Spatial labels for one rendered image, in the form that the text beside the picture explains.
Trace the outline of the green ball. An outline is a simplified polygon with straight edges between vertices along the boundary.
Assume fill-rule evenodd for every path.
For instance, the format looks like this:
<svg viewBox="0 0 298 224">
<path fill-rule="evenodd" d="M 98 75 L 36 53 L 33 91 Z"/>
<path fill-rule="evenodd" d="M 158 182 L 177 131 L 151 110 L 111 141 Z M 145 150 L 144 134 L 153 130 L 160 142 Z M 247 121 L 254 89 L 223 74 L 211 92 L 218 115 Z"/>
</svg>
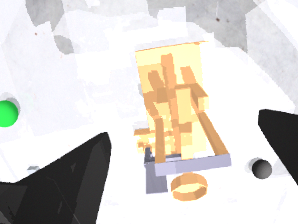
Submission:
<svg viewBox="0 0 298 224">
<path fill-rule="evenodd" d="M 0 101 L 0 127 L 8 128 L 15 124 L 19 117 L 19 109 L 12 101 Z"/>
</svg>

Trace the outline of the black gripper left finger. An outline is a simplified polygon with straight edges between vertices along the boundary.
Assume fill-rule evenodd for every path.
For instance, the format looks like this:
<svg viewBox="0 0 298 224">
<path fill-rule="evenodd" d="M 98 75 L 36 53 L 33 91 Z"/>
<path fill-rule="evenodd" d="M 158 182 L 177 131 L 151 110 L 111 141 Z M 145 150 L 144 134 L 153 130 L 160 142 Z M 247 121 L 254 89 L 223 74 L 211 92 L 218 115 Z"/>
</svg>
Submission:
<svg viewBox="0 0 298 224">
<path fill-rule="evenodd" d="M 0 224 L 96 224 L 112 147 L 101 132 L 16 183 L 0 181 Z"/>
</svg>

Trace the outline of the dark grey ball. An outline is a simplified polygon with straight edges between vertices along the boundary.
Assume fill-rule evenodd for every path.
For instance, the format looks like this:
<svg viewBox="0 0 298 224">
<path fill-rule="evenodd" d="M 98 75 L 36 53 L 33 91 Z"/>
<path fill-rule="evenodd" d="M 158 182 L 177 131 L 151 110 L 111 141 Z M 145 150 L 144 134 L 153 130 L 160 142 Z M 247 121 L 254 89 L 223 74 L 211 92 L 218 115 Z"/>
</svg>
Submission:
<svg viewBox="0 0 298 224">
<path fill-rule="evenodd" d="M 263 159 L 255 161 L 255 163 L 253 164 L 253 168 L 251 169 L 253 169 L 251 173 L 253 173 L 253 175 L 257 177 L 258 180 L 269 179 L 269 177 L 271 176 L 271 172 L 273 172 L 273 167 L 271 167 L 269 161 Z"/>
</svg>

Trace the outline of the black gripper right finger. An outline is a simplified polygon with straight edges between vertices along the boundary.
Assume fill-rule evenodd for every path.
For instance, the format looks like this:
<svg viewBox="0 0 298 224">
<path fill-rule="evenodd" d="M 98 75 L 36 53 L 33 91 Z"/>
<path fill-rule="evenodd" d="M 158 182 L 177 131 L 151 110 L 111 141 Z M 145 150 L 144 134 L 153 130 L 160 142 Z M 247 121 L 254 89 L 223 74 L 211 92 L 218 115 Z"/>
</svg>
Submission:
<svg viewBox="0 0 298 224">
<path fill-rule="evenodd" d="M 258 128 L 298 185 L 298 115 L 262 108 Z"/>
</svg>

